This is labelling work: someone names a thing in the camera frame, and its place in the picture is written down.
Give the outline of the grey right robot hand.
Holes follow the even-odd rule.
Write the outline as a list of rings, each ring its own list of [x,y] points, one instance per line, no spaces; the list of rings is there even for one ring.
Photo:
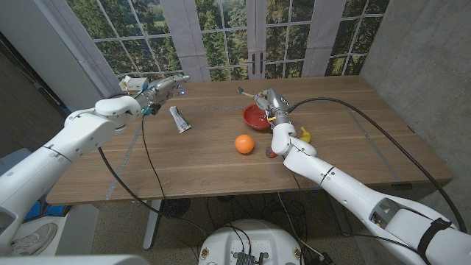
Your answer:
[[[274,89],[268,89],[254,96],[256,105],[265,111],[268,123],[274,127],[279,124],[289,123],[289,103],[286,98]]]

